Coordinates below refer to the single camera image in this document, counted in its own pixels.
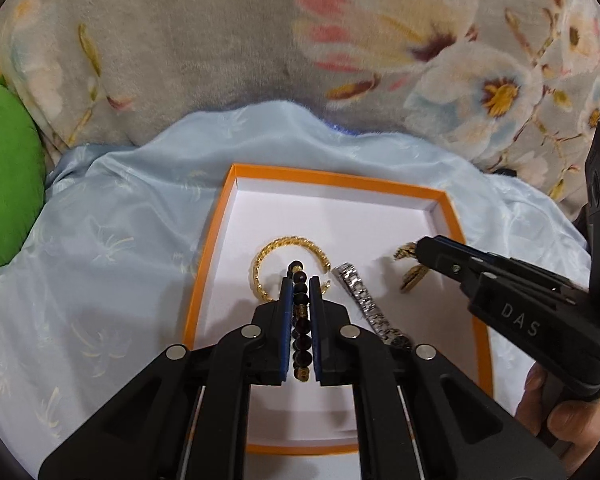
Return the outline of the person's right hand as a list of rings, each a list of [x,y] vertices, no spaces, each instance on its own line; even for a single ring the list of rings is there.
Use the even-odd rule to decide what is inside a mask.
[[[546,370],[534,363],[515,413],[518,422],[535,436],[543,422],[542,394],[546,378]],[[562,402],[548,415],[547,428],[558,440],[570,444],[562,454],[562,462],[571,476],[600,443],[600,398],[592,402]]]

